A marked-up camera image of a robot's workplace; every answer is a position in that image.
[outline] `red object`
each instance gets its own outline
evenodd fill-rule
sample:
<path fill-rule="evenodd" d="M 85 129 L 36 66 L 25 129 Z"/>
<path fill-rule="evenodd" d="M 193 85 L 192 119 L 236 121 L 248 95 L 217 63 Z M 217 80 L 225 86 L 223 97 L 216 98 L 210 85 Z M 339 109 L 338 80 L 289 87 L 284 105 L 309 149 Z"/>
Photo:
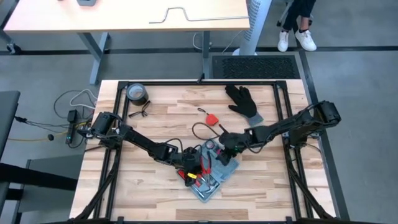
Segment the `red object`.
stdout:
<path fill-rule="evenodd" d="M 210 157 L 210 151 L 207 151 L 207 161 L 208 161 L 208 167 L 205 168 L 203 165 L 203 156 L 200 158 L 200 165 L 201 165 L 201 173 L 203 175 L 207 176 L 207 184 L 210 185 L 210 174 L 211 174 L 211 157 Z"/>
<path fill-rule="evenodd" d="M 180 176 L 183 180 L 185 180 L 185 173 L 184 173 L 183 170 L 179 170 L 179 171 L 177 171 L 177 173 L 179 174 L 179 176 Z M 195 184 L 196 184 L 198 187 L 201 186 L 201 184 L 199 183 L 198 180 L 195 181 Z"/>
<path fill-rule="evenodd" d="M 214 114 L 207 114 L 206 124 L 214 126 L 216 123 L 218 123 L 218 118 Z"/>

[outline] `black floor mat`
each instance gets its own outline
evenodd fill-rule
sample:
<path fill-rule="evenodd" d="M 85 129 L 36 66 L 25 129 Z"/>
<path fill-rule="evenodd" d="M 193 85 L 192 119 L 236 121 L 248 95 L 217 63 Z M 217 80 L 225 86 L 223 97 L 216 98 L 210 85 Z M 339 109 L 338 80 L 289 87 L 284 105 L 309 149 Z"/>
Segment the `black floor mat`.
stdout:
<path fill-rule="evenodd" d="M 214 78 L 300 79 L 294 55 L 213 56 Z"/>

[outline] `black robotic arm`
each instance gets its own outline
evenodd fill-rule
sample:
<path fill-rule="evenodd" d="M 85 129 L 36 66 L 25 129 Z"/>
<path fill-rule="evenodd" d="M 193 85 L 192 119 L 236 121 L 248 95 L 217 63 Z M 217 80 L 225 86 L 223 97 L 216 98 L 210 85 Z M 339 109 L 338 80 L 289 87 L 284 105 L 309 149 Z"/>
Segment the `black robotic arm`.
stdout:
<path fill-rule="evenodd" d="M 243 134 L 229 133 L 220 125 L 224 133 L 220 136 L 219 141 L 224 145 L 224 150 L 217 159 L 226 166 L 232 157 L 246 149 L 258 153 L 259 151 L 254 151 L 252 148 L 262 148 L 280 134 L 288 136 L 288 138 L 284 138 L 287 141 L 285 144 L 292 147 L 303 147 L 309 135 L 319 133 L 325 128 L 334 127 L 340 121 L 341 118 L 335 104 L 322 101 L 270 126 L 247 128 Z"/>
<path fill-rule="evenodd" d="M 123 141 L 130 142 L 148 152 L 148 156 L 155 161 L 182 169 L 185 173 L 185 185 L 191 186 L 195 180 L 188 176 L 188 173 L 199 174 L 200 151 L 188 147 L 178 152 L 178 147 L 166 142 L 154 142 L 143 136 L 129 125 L 123 123 L 122 119 L 110 112 L 101 112 L 89 131 L 80 131 L 80 134 L 87 134 L 100 139 L 100 145 L 109 149 L 120 149 Z"/>

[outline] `desk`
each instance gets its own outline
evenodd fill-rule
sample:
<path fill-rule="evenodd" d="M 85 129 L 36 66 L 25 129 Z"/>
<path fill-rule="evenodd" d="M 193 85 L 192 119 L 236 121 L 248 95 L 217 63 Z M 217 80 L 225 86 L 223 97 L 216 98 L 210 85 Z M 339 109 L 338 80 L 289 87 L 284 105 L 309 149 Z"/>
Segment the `desk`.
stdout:
<path fill-rule="evenodd" d="M 286 82 L 293 113 L 297 113 L 308 104 L 303 83 L 301 80 Z M 117 80 L 102 81 L 95 118 L 99 112 L 113 110 L 117 87 Z M 273 88 L 261 85 L 251 85 L 248 88 L 264 118 L 264 124 L 275 123 L 278 116 Z M 153 141 L 180 138 L 184 147 L 203 143 L 195 139 L 191 132 L 194 123 L 205 119 L 205 115 L 197 110 L 198 107 L 216 114 L 228 131 L 241 133 L 248 127 L 243 117 L 228 109 L 227 105 L 233 102 L 226 95 L 224 86 L 147 86 L 147 91 L 152 102 L 147 109 L 149 116 L 136 116 L 126 122 Z M 128 114 L 139 110 L 141 107 L 130 103 Z M 212 132 L 205 127 L 198 126 L 195 131 L 203 138 L 212 137 Z M 89 141 L 87 147 L 94 147 L 97 143 L 95 140 Z M 309 140 L 308 143 L 317 145 L 314 140 Z M 104 149 L 85 154 L 70 217 L 77 216 L 97 191 L 103 157 Z M 286 216 L 294 217 L 281 138 L 276 137 L 259 154 L 244 151 L 237 159 L 241 164 L 232 178 L 222 185 L 221 190 L 208 203 L 201 203 L 184 186 L 173 167 L 154 162 L 146 151 L 125 143 L 111 219 L 124 216 L 126 221 L 271 221 L 285 220 Z M 328 213 L 335 215 L 320 153 L 306 147 L 302 149 L 302 159 L 311 193 Z M 298 192 L 304 215 L 303 198 L 299 190 Z M 105 195 L 100 217 L 105 214 L 107 199 L 108 196 Z"/>
<path fill-rule="evenodd" d="M 184 7 L 190 19 L 248 16 L 246 0 L 97 0 L 93 7 L 79 6 L 76 0 L 20 0 L 5 31 L 8 32 L 77 32 L 95 58 L 90 84 L 97 82 L 106 41 L 111 31 L 187 31 L 204 30 L 203 73 L 210 76 L 209 30 L 249 29 L 249 19 L 189 22 L 181 9 L 170 10 L 165 22 L 161 21 L 169 7 Z M 104 32 L 99 44 L 90 32 Z"/>

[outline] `gray floor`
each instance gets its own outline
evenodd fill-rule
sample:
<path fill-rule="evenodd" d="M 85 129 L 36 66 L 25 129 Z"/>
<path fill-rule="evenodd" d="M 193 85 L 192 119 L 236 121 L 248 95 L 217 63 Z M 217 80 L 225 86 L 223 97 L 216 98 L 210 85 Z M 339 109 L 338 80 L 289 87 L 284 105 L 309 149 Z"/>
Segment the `gray floor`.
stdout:
<path fill-rule="evenodd" d="M 11 1 L 5 0 L 0 5 L 0 21 Z M 275 24 L 283 9 L 280 1 L 272 3 L 259 46 L 276 46 L 279 29 Z M 322 47 L 398 45 L 397 11 L 396 0 L 318 0 L 313 11 L 313 38 Z M 224 47 L 236 33 L 212 32 L 211 41 L 216 47 Z M 112 33 L 109 47 L 191 47 L 192 35 L 193 32 Z M 84 49 L 75 34 L 11 36 L 24 50 Z M 292 35 L 290 44 L 295 46 Z M 201 74 L 200 57 L 200 54 L 107 55 L 101 78 L 197 78 Z M 329 131 L 329 137 L 351 219 L 398 223 L 393 215 L 398 210 L 398 151 L 393 135 L 398 131 L 395 118 L 398 104 L 394 99 L 398 94 L 398 53 L 312 52 L 307 57 L 319 99 L 334 101 L 343 118 L 341 124 Z M 92 61 L 90 55 L 0 56 L 0 90 L 21 91 L 18 116 L 37 122 L 62 123 L 52 109 L 59 94 L 84 88 L 98 92 L 98 87 L 88 85 Z M 59 111 L 70 109 L 67 98 L 70 96 L 57 105 Z M 14 123 L 10 136 L 42 138 L 47 134 L 45 130 Z M 63 139 L 35 143 L 9 141 L 1 161 L 25 166 L 28 159 L 82 155 L 82 150 L 82 147 L 69 149 Z M 7 203 L 0 223 L 9 223 L 13 206 L 14 203 Z M 57 209 L 25 213 L 22 222 L 65 220 L 69 208 L 66 200 Z"/>

